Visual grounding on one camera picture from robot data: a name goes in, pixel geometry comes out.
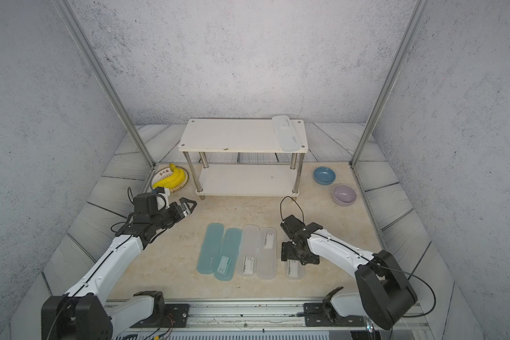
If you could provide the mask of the clear pencil case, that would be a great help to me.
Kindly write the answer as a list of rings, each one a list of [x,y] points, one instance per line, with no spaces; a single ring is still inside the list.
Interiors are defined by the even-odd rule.
[[[298,260],[287,260],[286,278],[289,280],[302,280],[305,277],[305,267]]]
[[[289,117],[274,116],[271,121],[280,148],[285,152],[297,152],[301,148],[301,142]]]
[[[274,228],[259,231],[257,255],[257,276],[262,280],[272,280],[277,272],[277,232]]]
[[[259,252],[259,227],[245,225],[242,228],[242,239],[236,263],[236,274],[239,276],[253,276],[256,273]]]

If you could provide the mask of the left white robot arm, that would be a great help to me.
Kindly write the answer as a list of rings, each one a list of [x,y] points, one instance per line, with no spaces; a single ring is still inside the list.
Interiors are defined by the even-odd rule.
[[[42,339],[113,339],[132,326],[173,330],[174,310],[159,291],[136,293],[127,302],[106,308],[110,293],[130,263],[148,245],[184,218],[197,202],[164,194],[145,193],[133,198],[134,211],[115,233],[111,246],[67,292],[42,305]]]

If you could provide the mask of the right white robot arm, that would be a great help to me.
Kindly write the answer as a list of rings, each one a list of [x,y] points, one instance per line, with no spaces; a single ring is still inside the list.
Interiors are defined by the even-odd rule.
[[[391,330],[417,301],[417,295],[391,253],[364,251],[336,238],[317,223],[306,225],[290,215],[281,222],[290,239],[283,242],[281,260],[318,265],[324,258],[356,279],[358,294],[342,293],[342,287],[328,293],[320,311],[331,326],[347,324],[350,317],[367,317],[378,327]]]

